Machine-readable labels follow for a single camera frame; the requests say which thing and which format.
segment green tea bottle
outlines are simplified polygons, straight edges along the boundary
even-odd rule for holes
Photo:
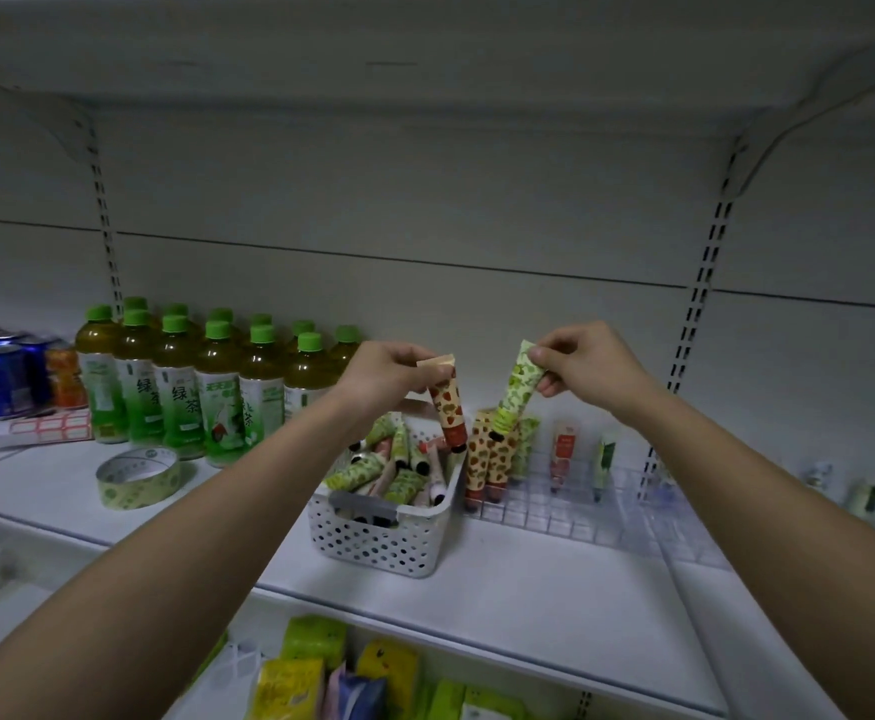
[[[150,313],[150,309],[147,307],[147,298],[144,298],[142,295],[129,295],[123,301],[124,304],[124,315],[127,316],[127,311],[147,311],[149,315],[148,323],[151,328],[155,331],[161,330],[161,319],[158,318],[154,313]],[[120,320],[121,325],[124,323],[124,319]]]
[[[152,361],[156,347],[150,313],[126,311],[114,359],[127,406],[127,434],[134,447],[155,447],[164,440],[164,412]]]
[[[226,468],[244,453],[244,421],[240,410],[240,346],[226,320],[210,320],[194,368],[204,415],[204,449],[215,468]]]
[[[195,341],[200,341],[201,336],[204,335],[204,329],[191,320],[191,309],[188,308],[187,303],[171,303],[168,305],[167,308],[164,309],[164,316],[166,318],[170,315],[183,316],[188,325],[188,336]]]
[[[300,338],[302,333],[312,333],[313,329],[313,320],[296,320],[294,323],[292,323],[290,326],[290,330],[294,334],[294,337],[287,342],[287,353],[289,353],[291,356],[297,353],[297,340]]]
[[[211,321],[226,321],[227,325],[231,327],[231,339],[238,346],[242,345],[246,340],[246,336],[244,332],[241,331],[237,326],[234,325],[234,309],[233,308],[213,308],[211,310],[211,314],[207,316],[207,323],[209,324]]]
[[[204,455],[204,423],[194,374],[199,343],[191,338],[189,323],[185,314],[165,315],[164,335],[157,341],[153,359],[164,413],[164,445],[182,460]]]
[[[335,343],[334,348],[328,351],[327,355],[334,362],[337,376],[340,376],[360,348],[360,331],[355,325],[340,325],[337,326],[334,337],[337,339],[337,343]]]
[[[80,377],[91,406],[94,439],[105,445],[127,442],[127,410],[114,363],[119,338],[120,326],[114,323],[109,305],[89,308],[87,322],[74,338]]]
[[[319,333],[297,337],[298,351],[290,359],[284,377],[284,420],[323,397],[337,383],[337,371],[321,344]]]
[[[244,408],[244,443],[248,448],[284,424],[284,373],[287,356],[274,342],[274,326],[251,326],[251,344],[240,367],[240,400]]]

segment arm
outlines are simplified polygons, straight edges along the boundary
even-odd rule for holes
[[[0,644],[0,718],[164,715],[335,457],[448,378],[413,366],[433,355],[363,344],[323,399],[62,587]]]
[[[530,358],[638,430],[784,641],[849,718],[875,717],[875,530],[668,393],[605,323],[561,328]]]

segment tape roll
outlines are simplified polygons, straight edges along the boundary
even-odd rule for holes
[[[180,486],[177,453],[164,447],[121,452],[97,468],[100,502],[114,511],[155,505],[177,493]]]

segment perforated basket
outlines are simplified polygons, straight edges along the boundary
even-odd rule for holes
[[[405,423],[414,444],[441,435],[435,420],[405,414]],[[332,470],[346,464],[343,455]],[[434,508],[394,505],[377,498],[329,490],[323,483],[311,497],[308,519],[311,541],[325,556],[349,561],[370,569],[400,573],[415,579],[430,576],[437,568],[437,557],[444,532],[451,519],[451,506],[460,481],[464,455],[452,454],[444,468],[447,497]],[[381,528],[371,522],[359,523],[349,517],[354,511],[381,518],[396,525]]]

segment blue can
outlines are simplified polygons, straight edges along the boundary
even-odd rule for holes
[[[0,420],[25,417],[34,411],[24,354],[16,343],[0,345]]]
[[[0,346],[15,344],[26,335],[22,331],[0,331]]]
[[[27,381],[30,382],[34,406],[38,409],[53,406],[54,403],[54,390],[50,386],[45,352],[55,341],[57,338],[43,336],[24,336],[18,340],[18,346],[23,349],[24,363],[27,364]]]

